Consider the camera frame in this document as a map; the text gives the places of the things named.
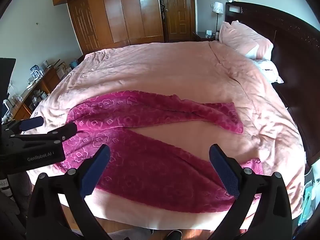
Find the magenta fleece pants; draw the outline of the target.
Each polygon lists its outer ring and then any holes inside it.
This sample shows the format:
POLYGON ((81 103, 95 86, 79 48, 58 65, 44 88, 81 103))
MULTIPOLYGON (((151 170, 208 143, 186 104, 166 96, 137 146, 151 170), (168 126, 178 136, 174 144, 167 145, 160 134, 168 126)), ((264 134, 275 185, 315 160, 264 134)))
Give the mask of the magenta fleece pants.
POLYGON ((176 95, 115 92, 87 99, 69 111, 67 122, 75 123, 78 131, 63 143, 66 158, 55 167, 62 172, 77 168, 107 145, 111 157, 97 183, 99 189, 170 211, 227 211, 234 198, 210 162, 135 132, 185 121, 207 121, 235 134, 244 131, 232 102, 198 103, 176 95))

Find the wooden sideboard with clutter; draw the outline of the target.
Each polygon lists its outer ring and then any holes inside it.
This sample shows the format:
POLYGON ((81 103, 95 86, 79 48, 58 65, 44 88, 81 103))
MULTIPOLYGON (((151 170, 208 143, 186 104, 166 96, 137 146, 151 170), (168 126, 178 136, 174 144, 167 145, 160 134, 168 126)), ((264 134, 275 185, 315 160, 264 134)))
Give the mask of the wooden sideboard with clutter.
POLYGON ((22 120, 31 117, 35 108, 46 99, 56 86, 71 72, 72 68, 65 62, 55 63, 46 68, 38 79, 22 94, 22 100, 18 100, 9 115, 9 119, 22 120))

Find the clear water kettle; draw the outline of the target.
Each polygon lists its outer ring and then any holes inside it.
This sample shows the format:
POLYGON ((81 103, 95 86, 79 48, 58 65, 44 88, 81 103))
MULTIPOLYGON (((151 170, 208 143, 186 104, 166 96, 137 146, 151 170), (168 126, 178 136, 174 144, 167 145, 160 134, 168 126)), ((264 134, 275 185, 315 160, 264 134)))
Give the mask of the clear water kettle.
POLYGON ((38 65, 34 65, 30 68, 30 74, 34 80, 38 79, 41 76, 40 68, 38 65))

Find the brown wooden wardrobe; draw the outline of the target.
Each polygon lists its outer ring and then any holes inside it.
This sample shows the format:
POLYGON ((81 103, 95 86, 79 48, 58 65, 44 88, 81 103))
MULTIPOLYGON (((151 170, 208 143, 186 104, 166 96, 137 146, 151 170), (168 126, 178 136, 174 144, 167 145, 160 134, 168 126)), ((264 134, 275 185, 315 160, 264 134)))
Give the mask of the brown wooden wardrobe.
POLYGON ((159 0, 53 0, 61 4, 83 54, 164 41, 159 0))

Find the white pillow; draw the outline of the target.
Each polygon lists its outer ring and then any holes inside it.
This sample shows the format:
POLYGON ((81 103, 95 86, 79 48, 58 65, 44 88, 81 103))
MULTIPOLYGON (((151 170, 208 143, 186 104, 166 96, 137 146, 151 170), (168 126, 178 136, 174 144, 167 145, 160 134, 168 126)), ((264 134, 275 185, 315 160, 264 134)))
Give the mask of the white pillow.
POLYGON ((284 83, 283 79, 279 76, 276 65, 270 60, 254 60, 253 63, 264 75, 269 83, 284 83))

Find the pink bed cover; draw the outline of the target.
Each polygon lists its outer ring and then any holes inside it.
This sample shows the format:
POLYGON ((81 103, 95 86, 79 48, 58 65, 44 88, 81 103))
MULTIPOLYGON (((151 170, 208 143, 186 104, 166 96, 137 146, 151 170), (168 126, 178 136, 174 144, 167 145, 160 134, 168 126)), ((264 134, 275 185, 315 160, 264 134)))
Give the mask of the pink bed cover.
MULTIPOLYGON (((257 174, 279 172, 292 217, 301 214, 306 157, 298 128, 253 61, 219 42, 151 43, 90 53, 35 109, 33 116, 43 117, 44 124, 33 133, 63 126, 69 111, 87 99, 127 90, 176 95, 198 103, 234 103, 244 126, 241 134, 207 121, 162 124, 135 132, 208 162, 210 146, 218 144, 227 156, 257 174)), ((30 170, 31 182, 42 172, 65 173, 55 165, 30 170)), ((214 230, 228 212, 170 211, 98 187, 85 201, 96 217, 159 230, 214 230)))

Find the dark bedside table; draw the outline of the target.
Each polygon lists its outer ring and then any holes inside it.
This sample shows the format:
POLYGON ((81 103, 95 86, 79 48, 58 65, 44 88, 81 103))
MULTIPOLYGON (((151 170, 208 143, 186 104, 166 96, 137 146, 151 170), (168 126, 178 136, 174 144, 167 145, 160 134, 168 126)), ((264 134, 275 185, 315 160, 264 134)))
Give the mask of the dark bedside table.
POLYGON ((214 35, 208 36, 204 31, 194 31, 192 37, 195 42, 217 41, 214 35))

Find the dark wooden headboard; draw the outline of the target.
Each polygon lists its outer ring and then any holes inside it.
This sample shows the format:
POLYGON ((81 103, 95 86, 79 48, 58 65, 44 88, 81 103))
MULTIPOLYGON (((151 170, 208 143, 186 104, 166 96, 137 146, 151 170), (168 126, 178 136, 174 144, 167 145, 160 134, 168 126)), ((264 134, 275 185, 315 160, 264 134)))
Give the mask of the dark wooden headboard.
POLYGON ((238 20, 274 45, 271 60, 283 84, 274 85, 302 137, 308 165, 319 159, 319 30, 287 12, 246 2, 226 3, 238 20))

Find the brown wooden door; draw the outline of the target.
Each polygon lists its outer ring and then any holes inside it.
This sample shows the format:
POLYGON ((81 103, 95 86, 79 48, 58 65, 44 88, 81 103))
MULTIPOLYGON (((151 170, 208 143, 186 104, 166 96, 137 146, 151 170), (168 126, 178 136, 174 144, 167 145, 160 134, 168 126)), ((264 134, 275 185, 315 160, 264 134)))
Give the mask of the brown wooden door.
POLYGON ((195 32, 195 0, 163 0, 165 42, 191 41, 195 32))

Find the pink pillow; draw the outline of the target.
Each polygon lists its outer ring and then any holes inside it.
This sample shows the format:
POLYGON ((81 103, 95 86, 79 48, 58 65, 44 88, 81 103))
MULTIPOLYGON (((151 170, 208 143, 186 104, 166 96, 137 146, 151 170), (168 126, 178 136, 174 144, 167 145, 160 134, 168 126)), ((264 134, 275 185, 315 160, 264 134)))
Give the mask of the pink pillow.
POLYGON ((219 41, 252 60, 270 60, 273 43, 239 21, 223 22, 219 41))

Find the white bedside lamp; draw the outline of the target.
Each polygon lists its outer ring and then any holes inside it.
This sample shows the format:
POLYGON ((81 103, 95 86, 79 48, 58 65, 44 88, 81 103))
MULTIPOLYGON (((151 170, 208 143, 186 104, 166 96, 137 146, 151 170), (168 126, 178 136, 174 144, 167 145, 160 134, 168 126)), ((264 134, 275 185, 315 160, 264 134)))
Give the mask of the white bedside lamp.
POLYGON ((217 31, 219 15, 223 14, 223 4, 221 2, 214 2, 212 12, 216 13, 216 31, 217 31))

